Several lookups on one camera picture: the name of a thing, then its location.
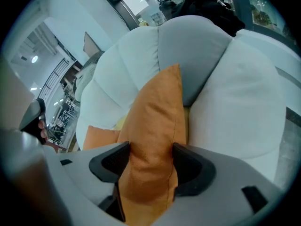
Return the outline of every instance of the window frame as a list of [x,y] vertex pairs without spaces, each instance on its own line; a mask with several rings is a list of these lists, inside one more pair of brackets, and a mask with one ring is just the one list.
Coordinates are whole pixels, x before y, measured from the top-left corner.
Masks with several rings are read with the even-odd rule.
[[253,23],[250,0],[233,0],[235,10],[238,9],[237,16],[246,25],[245,29],[269,36],[289,47],[299,56],[301,56],[300,48],[295,45],[290,39],[264,26]]
[[[132,13],[131,9],[122,0],[107,0],[117,11],[120,17],[125,21],[130,30],[139,26],[138,19]],[[237,17],[246,25],[245,29],[269,36],[289,47],[299,56],[301,56],[301,49],[295,45],[290,39],[273,31],[269,28],[253,23],[251,3],[250,0],[233,0],[234,9]]]

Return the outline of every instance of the sofa cushion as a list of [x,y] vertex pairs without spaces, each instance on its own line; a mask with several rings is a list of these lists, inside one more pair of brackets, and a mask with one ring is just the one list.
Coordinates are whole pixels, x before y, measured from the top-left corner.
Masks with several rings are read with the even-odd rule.
[[75,99],[77,101],[80,102],[81,95],[83,94],[85,87],[93,78],[95,68],[96,68],[96,64],[91,64],[78,73],[78,74],[80,74],[80,76],[77,77],[77,79],[76,79],[76,91],[74,93]]
[[83,149],[88,126],[113,129],[128,113],[138,91],[159,71],[158,28],[134,29],[107,50],[81,96],[76,128],[79,147]]
[[151,225],[173,203],[178,185],[173,142],[186,143],[179,65],[162,70],[139,91],[119,134],[129,161],[119,179],[126,224]]
[[270,169],[262,163],[256,169],[273,180],[284,125],[275,67],[258,50],[234,40],[191,107],[189,144],[252,166],[266,155]]
[[[184,107],[186,142],[188,142],[188,140],[189,140],[189,112],[190,112],[190,107]],[[126,118],[127,118],[127,115],[123,116],[117,122],[114,130],[121,130]]]
[[200,16],[177,17],[159,27],[159,66],[180,64],[184,106],[192,105],[232,39]]
[[136,28],[122,37],[117,46],[124,65],[138,90],[141,90],[160,72],[157,27]]
[[107,130],[89,126],[86,133],[83,151],[116,143],[119,133],[119,130]]
[[113,129],[116,122],[128,112],[109,97],[93,78],[81,96],[76,139],[83,149],[88,126]]

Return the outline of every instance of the yellow pillow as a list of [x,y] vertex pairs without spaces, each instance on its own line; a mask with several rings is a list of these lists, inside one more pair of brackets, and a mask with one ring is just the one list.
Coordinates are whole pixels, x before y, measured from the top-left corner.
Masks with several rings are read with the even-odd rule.
[[114,130],[121,130],[126,118],[127,118],[127,115],[121,117],[120,120],[116,123],[116,126],[114,127]]

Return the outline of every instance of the pillow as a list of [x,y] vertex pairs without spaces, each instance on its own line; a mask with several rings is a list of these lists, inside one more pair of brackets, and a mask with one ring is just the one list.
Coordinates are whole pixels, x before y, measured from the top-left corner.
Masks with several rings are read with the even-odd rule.
[[[184,107],[184,116],[185,116],[185,131],[186,131],[186,142],[189,140],[189,113],[190,107]],[[114,130],[121,130],[123,124],[126,120],[127,115],[120,118],[120,120],[116,123]]]
[[92,80],[95,69],[96,69],[96,65],[92,64],[79,72],[81,76],[76,79],[76,90],[74,93],[75,99],[77,101],[79,102],[81,101],[81,95],[85,87]]
[[117,142],[119,130],[106,130],[89,126],[83,150],[89,150]]
[[269,58],[234,40],[191,107],[189,145],[244,160],[273,181],[285,126],[280,85]]
[[150,225],[173,203],[177,173],[173,142],[186,144],[179,65],[162,70],[139,91],[119,134],[129,163],[119,179],[126,224]]
[[114,130],[121,130],[123,127],[124,122],[126,121],[127,115],[121,117],[119,121],[116,123]]

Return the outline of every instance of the gray fabric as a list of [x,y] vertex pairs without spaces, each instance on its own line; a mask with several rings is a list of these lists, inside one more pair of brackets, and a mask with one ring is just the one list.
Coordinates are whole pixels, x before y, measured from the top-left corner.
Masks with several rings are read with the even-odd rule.
[[120,143],[114,143],[87,151],[58,154],[60,161],[65,159],[72,161],[63,168],[76,187],[95,205],[100,204],[107,196],[112,194],[114,184],[102,182],[93,175],[89,169],[89,163],[93,157],[119,145]]
[[[99,147],[91,151],[93,151],[95,155],[99,155],[103,153],[104,150],[110,150],[115,146],[118,146],[118,144]],[[71,178],[66,172],[66,170],[64,170],[65,166],[62,166],[60,163],[60,160],[62,160],[63,158],[66,159],[66,157],[59,157],[55,153],[54,149],[50,146],[44,146],[43,149],[47,160],[47,166],[51,175],[51,179],[69,212],[73,226],[124,226],[124,224],[119,220],[108,216],[108,214],[105,211],[101,210],[97,205],[93,204],[83,194],[83,192],[81,191],[82,188],[79,189],[78,185],[76,185],[76,182],[79,182],[78,178],[82,176],[82,174],[78,175],[78,178]]]
[[160,70],[180,64],[184,106],[195,101],[231,41],[230,35],[200,16],[177,17],[159,27]]
[[175,197],[173,205],[153,224],[153,226],[253,226],[247,223],[254,212],[246,199],[242,188],[255,186],[267,200],[264,215],[271,210],[282,197],[280,190],[261,173],[244,161],[219,153],[210,152],[194,146],[182,147],[186,153],[197,153],[210,160],[216,169],[216,175],[210,186],[201,194],[193,197]]
[[88,61],[82,66],[81,70],[85,69],[91,64],[97,64],[99,58],[104,54],[104,51],[99,51],[95,53],[91,58],[88,59]]

